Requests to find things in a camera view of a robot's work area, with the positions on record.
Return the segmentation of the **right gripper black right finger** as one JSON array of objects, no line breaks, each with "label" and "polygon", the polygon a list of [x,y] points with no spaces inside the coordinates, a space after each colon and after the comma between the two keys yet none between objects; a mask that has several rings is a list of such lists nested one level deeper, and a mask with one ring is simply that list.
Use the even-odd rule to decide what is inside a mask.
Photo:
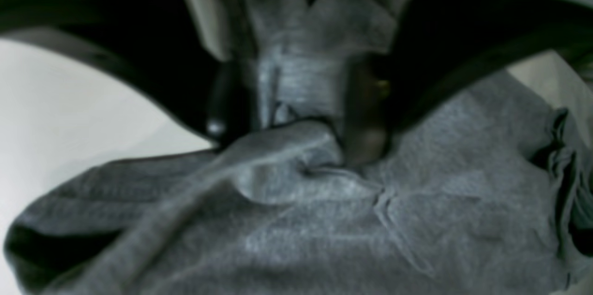
[{"label": "right gripper black right finger", "polygon": [[348,64],[345,162],[392,149],[441,103],[502,67],[592,46],[592,4],[576,0],[410,0],[387,54]]}]

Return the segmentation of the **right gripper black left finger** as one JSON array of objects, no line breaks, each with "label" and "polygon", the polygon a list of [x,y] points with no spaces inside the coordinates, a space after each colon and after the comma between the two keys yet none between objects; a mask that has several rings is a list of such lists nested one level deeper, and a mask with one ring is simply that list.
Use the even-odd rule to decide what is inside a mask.
[{"label": "right gripper black left finger", "polygon": [[239,63],[210,54],[186,0],[1,0],[1,36],[125,82],[227,146],[251,130]]}]

